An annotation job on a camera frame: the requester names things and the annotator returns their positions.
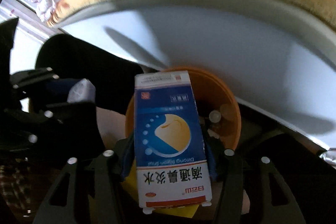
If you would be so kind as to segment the blue white medicine box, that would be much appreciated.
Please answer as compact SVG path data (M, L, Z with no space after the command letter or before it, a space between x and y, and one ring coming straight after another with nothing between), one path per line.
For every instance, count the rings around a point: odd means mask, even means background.
M135 77L134 151L139 206L210 205L211 181L187 71Z

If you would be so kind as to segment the orange trash bin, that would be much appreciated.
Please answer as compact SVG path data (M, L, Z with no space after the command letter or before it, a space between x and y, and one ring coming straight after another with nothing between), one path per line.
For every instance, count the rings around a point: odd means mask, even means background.
M189 74L205 152L206 145L210 145L212 141L224 145L225 148L235 149L240 138L241 117L232 92L223 81L204 71L177 68L164 72L177 71L187 71ZM134 96L126 112L126 131L134 135Z

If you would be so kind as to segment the small lavender square case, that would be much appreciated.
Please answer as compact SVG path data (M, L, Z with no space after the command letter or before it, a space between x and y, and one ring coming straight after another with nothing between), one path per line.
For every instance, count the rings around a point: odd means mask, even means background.
M95 102L95 97L95 86L88 79L82 79L70 89L67 102Z

